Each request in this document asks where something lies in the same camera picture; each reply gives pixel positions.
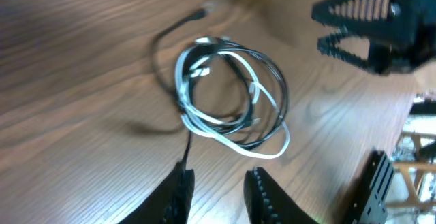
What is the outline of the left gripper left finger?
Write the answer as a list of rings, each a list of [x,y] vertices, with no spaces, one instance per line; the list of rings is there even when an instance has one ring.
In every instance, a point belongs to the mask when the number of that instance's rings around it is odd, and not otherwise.
[[[178,162],[155,190],[119,224],[186,224],[195,187],[194,170]]]

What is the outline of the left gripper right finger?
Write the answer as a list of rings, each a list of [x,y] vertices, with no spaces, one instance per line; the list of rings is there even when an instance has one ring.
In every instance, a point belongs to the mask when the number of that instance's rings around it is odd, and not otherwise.
[[[317,224],[262,167],[246,171],[243,193],[250,224]]]

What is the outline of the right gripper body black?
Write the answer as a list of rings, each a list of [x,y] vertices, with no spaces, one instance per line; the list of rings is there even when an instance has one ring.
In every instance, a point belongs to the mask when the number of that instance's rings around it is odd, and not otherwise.
[[[435,57],[435,0],[390,0],[381,39],[370,45],[371,71],[410,74]]]

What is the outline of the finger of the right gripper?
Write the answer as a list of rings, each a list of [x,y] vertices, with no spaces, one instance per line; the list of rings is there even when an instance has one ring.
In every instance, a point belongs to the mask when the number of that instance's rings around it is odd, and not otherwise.
[[[373,40],[382,38],[390,0],[321,0],[313,5],[314,21]]]
[[[376,69],[367,59],[363,59],[337,46],[341,40],[358,37],[354,33],[333,33],[317,40],[317,49],[320,54],[342,60],[350,65],[358,67],[370,74],[376,74]]]

